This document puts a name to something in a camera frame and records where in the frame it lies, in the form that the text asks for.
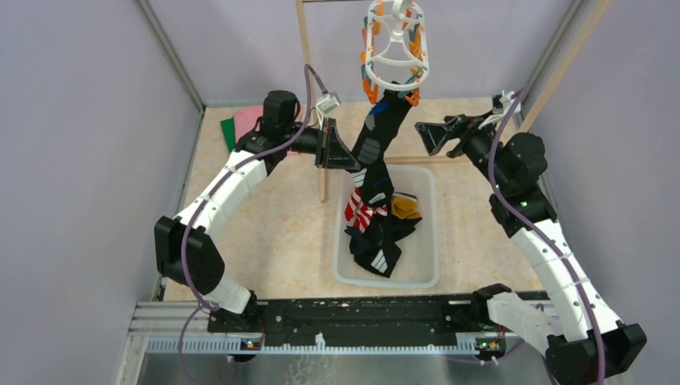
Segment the red white striped sock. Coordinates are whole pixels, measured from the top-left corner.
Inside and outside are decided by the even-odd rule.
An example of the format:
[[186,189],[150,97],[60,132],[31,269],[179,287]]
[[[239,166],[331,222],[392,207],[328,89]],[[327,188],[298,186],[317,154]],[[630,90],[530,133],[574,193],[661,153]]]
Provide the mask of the red white striped sock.
[[365,233],[370,227],[373,217],[386,217],[387,205],[369,206],[362,201],[359,188],[355,188],[344,209],[344,217],[350,227],[356,228],[360,233]]

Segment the white round clip hanger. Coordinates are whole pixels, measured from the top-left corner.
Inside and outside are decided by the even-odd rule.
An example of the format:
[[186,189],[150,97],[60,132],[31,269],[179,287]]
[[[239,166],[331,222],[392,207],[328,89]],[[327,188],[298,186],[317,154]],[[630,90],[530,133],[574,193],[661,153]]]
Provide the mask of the white round clip hanger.
[[380,91],[393,91],[416,107],[431,71],[426,19],[414,1],[373,1],[362,28],[362,89],[372,104]]

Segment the black sock with grey patches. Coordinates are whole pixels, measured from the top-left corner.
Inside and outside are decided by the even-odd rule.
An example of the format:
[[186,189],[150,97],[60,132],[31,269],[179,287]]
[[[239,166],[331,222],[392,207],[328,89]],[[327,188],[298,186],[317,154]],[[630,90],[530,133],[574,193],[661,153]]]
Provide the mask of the black sock with grey patches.
[[353,256],[353,258],[354,262],[364,270],[380,277],[390,278],[401,256],[402,250],[395,243],[387,243],[377,253]]

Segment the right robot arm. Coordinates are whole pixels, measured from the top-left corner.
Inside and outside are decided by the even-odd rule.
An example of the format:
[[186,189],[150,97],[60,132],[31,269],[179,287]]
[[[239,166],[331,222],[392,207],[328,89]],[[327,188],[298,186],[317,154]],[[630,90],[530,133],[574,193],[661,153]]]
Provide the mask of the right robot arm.
[[553,316],[494,284],[473,294],[470,319],[480,330],[510,330],[540,352],[559,384],[591,384],[625,373],[647,337],[604,301],[565,239],[557,213],[538,180],[546,170],[543,140],[520,132],[496,141],[490,114],[448,116],[415,125],[429,156],[455,141],[450,158],[466,156],[489,181],[492,214],[524,254],[555,311]]

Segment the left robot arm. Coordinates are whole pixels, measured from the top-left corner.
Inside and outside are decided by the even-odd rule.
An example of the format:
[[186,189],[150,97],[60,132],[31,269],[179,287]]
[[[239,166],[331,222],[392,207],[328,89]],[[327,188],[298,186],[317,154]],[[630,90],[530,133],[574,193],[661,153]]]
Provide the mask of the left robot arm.
[[[323,92],[306,120],[298,121],[300,102],[289,91],[271,91],[256,125],[245,133],[223,168],[203,192],[173,217],[161,217],[154,227],[156,268],[187,286],[205,308],[226,310],[227,322],[247,331],[257,321],[254,295],[226,273],[213,237],[226,225],[250,191],[282,162],[289,152],[310,154],[318,168],[347,170],[358,161],[337,133],[326,113],[340,105],[338,97]],[[318,127],[308,118],[316,115]]]

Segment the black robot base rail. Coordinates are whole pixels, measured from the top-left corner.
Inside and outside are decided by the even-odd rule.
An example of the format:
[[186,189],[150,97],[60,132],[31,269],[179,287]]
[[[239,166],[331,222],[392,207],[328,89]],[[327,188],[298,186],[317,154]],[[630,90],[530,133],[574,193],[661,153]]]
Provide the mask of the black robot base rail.
[[307,347],[321,334],[328,347],[451,347],[463,333],[509,332],[483,322],[471,294],[260,300],[243,315],[218,310],[208,332],[259,333],[268,347]]

